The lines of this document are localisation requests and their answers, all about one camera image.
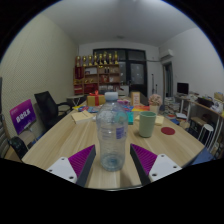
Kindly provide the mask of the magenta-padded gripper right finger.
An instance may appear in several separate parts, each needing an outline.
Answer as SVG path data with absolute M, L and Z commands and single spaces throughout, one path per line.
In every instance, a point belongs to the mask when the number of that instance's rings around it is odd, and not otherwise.
M 130 145 L 130 154 L 143 186 L 181 170 L 167 155 L 156 155 L 135 144 Z

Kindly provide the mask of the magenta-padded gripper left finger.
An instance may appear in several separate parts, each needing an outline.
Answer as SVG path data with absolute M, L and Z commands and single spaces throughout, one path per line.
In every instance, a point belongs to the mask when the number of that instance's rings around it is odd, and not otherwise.
M 69 158 L 60 157 L 47 171 L 84 187 L 95 156 L 95 146 L 91 145 Z

